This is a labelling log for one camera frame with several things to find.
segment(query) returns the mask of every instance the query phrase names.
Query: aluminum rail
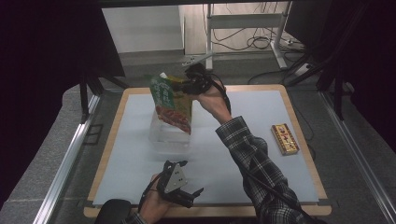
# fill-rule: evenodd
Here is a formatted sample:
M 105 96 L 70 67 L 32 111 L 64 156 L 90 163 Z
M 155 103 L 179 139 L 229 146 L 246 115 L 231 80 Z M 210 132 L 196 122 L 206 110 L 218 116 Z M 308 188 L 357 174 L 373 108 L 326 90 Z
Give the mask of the aluminum rail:
M 367 186 L 373 193 L 376 202 L 378 203 L 385 218 L 387 219 L 388 223 L 395 224 L 396 210 L 391 198 L 388 196 L 381 182 L 376 178 L 375 173 L 373 172 L 369 163 L 361 153 L 361 150 L 355 139 L 352 137 L 352 134 L 350 133 L 347 125 L 343 121 L 341 121 L 335 114 L 332 107 L 332 99 L 330 98 L 329 94 L 320 91 L 319 95 L 322 98 L 323 103 L 325 104 L 338 132 L 341 134 L 344 142 L 346 143 L 346 147 L 352 155 L 353 160 L 361 171 L 361 175 L 366 181 Z
M 100 96 L 93 96 L 91 98 L 89 104 L 89 112 L 92 115 L 99 103 Z M 64 183 L 67 180 L 70 170 L 73 167 L 73 164 L 76 160 L 76 157 L 81 149 L 81 145 L 83 143 L 84 137 L 90 124 L 92 122 L 92 116 L 89 116 L 87 121 L 83 124 L 79 124 L 76 130 L 75 135 L 67 149 L 64 159 L 59 167 L 56 176 L 54 177 L 51 186 L 49 187 L 49 191 L 44 198 L 44 202 L 41 204 L 40 209 L 35 217 L 35 224 L 47 223 L 52 215 L 52 211 L 55 207 L 55 204 L 58 201 L 59 195 L 61 194 L 62 189 L 64 188 Z

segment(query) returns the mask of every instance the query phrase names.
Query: plaid shirt sleeve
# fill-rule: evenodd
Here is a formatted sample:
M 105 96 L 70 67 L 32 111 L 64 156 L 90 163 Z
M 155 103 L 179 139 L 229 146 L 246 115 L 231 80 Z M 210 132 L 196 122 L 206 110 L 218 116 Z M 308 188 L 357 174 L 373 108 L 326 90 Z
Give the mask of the plaid shirt sleeve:
M 146 221 L 143 220 L 138 213 L 134 212 L 127 218 L 125 218 L 120 224 L 146 224 Z
M 224 123 L 216 133 L 238 166 L 245 167 L 265 185 L 300 206 L 294 191 L 288 187 L 287 178 L 269 159 L 266 142 L 251 134 L 242 117 Z M 245 193 L 253 202 L 260 223 L 305 223 L 300 212 L 291 209 L 251 178 L 242 175 Z

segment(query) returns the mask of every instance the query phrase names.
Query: hand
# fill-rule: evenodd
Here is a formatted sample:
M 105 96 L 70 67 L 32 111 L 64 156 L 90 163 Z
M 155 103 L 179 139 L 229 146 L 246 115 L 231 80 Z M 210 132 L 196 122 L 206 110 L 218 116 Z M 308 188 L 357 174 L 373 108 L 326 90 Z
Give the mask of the hand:
M 223 124 L 233 117 L 227 109 L 220 91 L 212 86 L 208 91 L 199 95 L 189 95 L 192 100 L 197 100 L 220 123 Z
M 146 200 L 143 202 L 139 215 L 148 223 L 158 222 L 168 211 L 171 203 L 165 201 L 157 192 L 158 180 L 152 185 L 151 190 L 148 191 Z

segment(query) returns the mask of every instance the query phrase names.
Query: black curtain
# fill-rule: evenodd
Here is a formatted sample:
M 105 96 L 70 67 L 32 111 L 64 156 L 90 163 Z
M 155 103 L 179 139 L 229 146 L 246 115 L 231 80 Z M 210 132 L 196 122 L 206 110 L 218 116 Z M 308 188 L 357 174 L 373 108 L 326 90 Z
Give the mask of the black curtain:
M 371 1 L 343 57 L 352 103 L 396 152 L 396 1 Z
M 64 92 L 83 74 L 124 73 L 95 3 L 1 1 L 0 48 L 2 205 L 56 120 Z

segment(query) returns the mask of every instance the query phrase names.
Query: desk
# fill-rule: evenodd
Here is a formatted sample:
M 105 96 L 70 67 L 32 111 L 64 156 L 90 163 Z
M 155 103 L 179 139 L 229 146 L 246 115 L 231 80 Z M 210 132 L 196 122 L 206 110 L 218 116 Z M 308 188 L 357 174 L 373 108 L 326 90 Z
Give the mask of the desk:
M 318 176 L 315 164 L 312 161 L 308 147 L 303 137 L 303 133 L 300 129 L 300 125 L 295 117 L 294 111 L 292 109 L 290 99 L 286 93 L 286 90 L 281 85 L 257 85 L 257 86 L 228 86 L 228 91 L 279 91 L 283 103 L 287 109 L 288 115 L 290 117 L 291 124 L 296 134 L 296 138 L 300 143 L 301 151 L 305 163 L 307 165 L 309 174 L 314 182 L 315 189 L 318 194 L 319 202 L 322 200 L 327 200 L 326 192 L 321 184 L 320 178 Z M 107 163 L 109 161 L 113 146 L 116 141 L 116 136 L 118 129 L 120 127 L 121 119 L 125 110 L 125 105 L 127 103 L 130 94 L 149 94 L 148 88 L 131 88 L 124 91 L 119 109 L 117 111 L 116 117 L 113 121 L 113 125 L 106 142 L 106 147 L 100 161 L 98 170 L 96 172 L 95 179 L 92 183 L 92 188 L 88 197 L 88 201 L 93 201 L 95 199 L 96 193 L 98 191 L 99 185 L 104 177 Z M 321 206 L 318 203 L 306 203 L 303 204 L 303 209 L 312 216 L 327 216 L 332 211 L 329 205 Z M 84 215 L 87 217 L 96 217 L 99 212 L 99 208 L 85 207 Z M 255 217 L 255 211 L 253 206 L 194 206 L 191 209 L 184 207 L 172 207 L 166 214 L 167 217 Z

